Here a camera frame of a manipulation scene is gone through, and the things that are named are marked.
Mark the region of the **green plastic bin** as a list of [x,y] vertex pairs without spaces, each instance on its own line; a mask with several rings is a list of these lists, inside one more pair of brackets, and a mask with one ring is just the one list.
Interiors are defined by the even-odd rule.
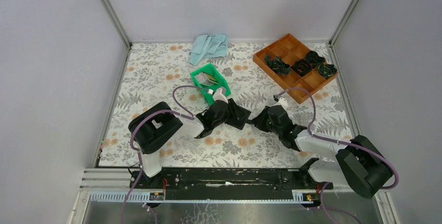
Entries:
[[217,99],[224,100],[231,94],[226,79],[218,72],[211,63],[190,73],[194,85],[201,88],[203,98],[209,105],[213,105]]

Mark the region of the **black card holder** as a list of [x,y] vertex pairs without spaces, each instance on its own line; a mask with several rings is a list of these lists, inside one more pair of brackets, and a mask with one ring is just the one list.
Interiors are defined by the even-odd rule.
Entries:
[[242,130],[248,121],[248,117],[251,115],[251,112],[248,109],[236,104],[232,98],[228,99],[228,110],[229,115],[225,123],[236,129]]

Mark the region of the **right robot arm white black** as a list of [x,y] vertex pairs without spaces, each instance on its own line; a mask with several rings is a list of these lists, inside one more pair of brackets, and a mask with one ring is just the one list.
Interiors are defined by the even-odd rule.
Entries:
[[277,135],[286,148],[319,155],[300,167],[299,182],[307,189],[319,182],[330,182],[347,185],[359,196],[372,198],[395,176],[383,155],[365,136],[344,141],[319,136],[308,127],[294,124],[280,105],[266,106],[247,122]]

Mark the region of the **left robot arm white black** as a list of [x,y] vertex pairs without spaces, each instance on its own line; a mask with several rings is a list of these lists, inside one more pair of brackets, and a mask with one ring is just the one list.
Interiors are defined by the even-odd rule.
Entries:
[[160,185],[162,175],[159,150],[173,137],[201,139],[229,118],[228,103],[217,100],[195,117],[182,115],[160,102],[128,124],[131,147],[139,153],[142,182],[149,188]]

